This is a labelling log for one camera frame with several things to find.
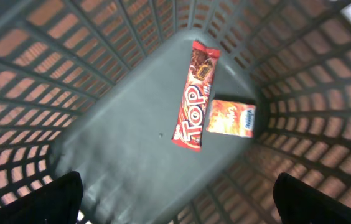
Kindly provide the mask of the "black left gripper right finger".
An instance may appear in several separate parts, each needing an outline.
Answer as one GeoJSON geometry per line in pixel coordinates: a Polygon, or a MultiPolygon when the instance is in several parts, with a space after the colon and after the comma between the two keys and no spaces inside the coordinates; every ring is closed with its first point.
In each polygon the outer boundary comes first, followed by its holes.
{"type": "Polygon", "coordinates": [[[285,172],[274,183],[273,199],[283,224],[351,224],[351,208],[285,172]]]}

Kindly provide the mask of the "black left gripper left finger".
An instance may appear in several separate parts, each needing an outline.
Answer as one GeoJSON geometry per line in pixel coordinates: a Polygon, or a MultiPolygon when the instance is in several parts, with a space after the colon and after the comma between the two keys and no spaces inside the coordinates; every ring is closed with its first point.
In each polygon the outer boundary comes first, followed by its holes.
{"type": "Polygon", "coordinates": [[[75,224],[82,197],[80,174],[71,171],[0,208],[0,224],[75,224]]]}

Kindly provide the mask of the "red chocolate bar wrapper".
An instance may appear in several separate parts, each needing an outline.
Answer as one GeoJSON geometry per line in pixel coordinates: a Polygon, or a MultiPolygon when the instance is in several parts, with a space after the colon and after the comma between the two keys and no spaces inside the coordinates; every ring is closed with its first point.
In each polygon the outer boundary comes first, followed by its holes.
{"type": "Polygon", "coordinates": [[[172,142],[180,147],[201,150],[205,115],[220,55],[219,49],[198,40],[192,42],[189,70],[172,135],[172,142]]]}

